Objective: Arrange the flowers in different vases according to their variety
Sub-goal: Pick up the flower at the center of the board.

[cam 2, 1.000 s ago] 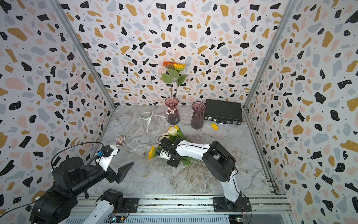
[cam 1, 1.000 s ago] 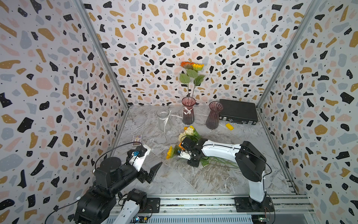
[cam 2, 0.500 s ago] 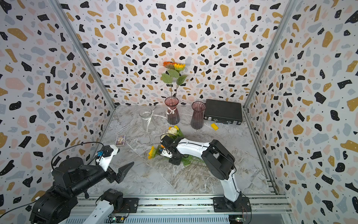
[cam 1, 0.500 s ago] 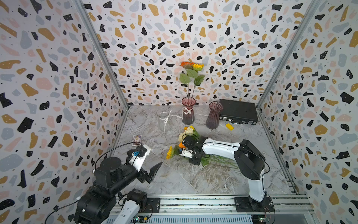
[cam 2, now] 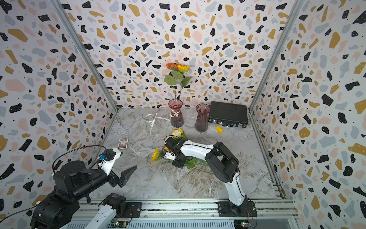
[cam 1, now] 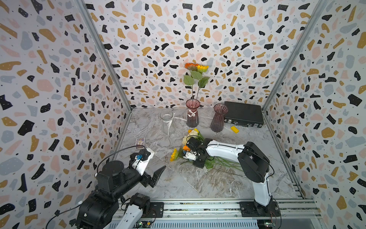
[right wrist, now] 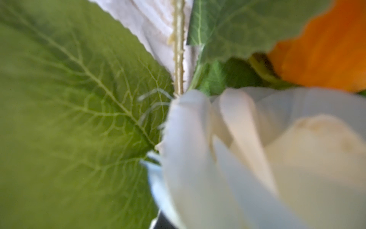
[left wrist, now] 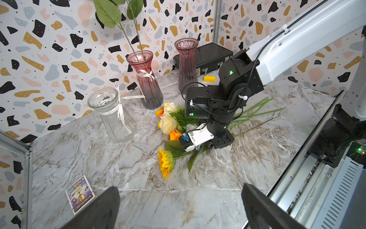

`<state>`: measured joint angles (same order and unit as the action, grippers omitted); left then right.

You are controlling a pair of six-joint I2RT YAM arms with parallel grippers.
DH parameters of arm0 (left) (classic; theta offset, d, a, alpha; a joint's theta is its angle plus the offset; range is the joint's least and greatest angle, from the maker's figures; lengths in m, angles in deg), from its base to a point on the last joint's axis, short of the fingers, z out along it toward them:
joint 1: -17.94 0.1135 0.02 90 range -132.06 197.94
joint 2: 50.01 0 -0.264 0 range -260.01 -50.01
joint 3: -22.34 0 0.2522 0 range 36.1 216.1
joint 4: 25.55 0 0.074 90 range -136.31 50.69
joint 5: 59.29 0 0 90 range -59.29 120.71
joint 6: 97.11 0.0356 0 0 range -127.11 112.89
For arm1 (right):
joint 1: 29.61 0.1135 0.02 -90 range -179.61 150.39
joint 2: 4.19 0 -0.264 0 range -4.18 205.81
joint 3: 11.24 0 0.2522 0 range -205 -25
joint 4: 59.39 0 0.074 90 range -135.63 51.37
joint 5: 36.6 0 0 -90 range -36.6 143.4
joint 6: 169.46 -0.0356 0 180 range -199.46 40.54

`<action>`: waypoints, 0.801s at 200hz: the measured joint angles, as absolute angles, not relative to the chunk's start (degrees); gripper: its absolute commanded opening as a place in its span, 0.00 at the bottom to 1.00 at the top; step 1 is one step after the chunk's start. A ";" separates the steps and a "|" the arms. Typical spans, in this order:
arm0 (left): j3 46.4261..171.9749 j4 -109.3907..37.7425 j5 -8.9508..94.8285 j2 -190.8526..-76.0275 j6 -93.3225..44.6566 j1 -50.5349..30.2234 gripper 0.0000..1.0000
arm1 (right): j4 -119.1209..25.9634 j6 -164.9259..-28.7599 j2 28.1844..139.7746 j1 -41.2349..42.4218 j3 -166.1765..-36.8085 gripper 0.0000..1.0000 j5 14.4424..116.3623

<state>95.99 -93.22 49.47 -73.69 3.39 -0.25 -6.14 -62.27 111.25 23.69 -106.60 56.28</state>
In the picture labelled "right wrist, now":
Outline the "white rose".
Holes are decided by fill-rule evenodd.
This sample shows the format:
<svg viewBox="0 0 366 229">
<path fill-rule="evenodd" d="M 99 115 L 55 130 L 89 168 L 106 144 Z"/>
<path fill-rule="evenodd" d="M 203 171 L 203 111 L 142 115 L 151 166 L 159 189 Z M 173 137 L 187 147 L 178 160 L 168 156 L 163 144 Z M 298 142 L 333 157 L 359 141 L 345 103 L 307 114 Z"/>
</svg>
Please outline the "white rose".
<svg viewBox="0 0 366 229">
<path fill-rule="evenodd" d="M 173 99 L 144 161 L 152 229 L 363 229 L 366 100 L 321 88 Z"/>
</svg>

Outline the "yellow sunflower small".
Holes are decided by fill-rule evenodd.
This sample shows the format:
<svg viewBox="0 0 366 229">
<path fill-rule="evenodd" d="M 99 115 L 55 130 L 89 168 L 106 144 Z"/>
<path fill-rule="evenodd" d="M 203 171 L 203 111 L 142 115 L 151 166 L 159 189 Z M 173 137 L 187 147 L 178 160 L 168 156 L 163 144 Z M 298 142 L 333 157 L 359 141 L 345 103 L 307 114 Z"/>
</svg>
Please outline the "yellow sunflower small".
<svg viewBox="0 0 366 229">
<path fill-rule="evenodd" d="M 169 73 L 89 1 L 1 1 L 1 228 L 147 229 Z"/>
</svg>

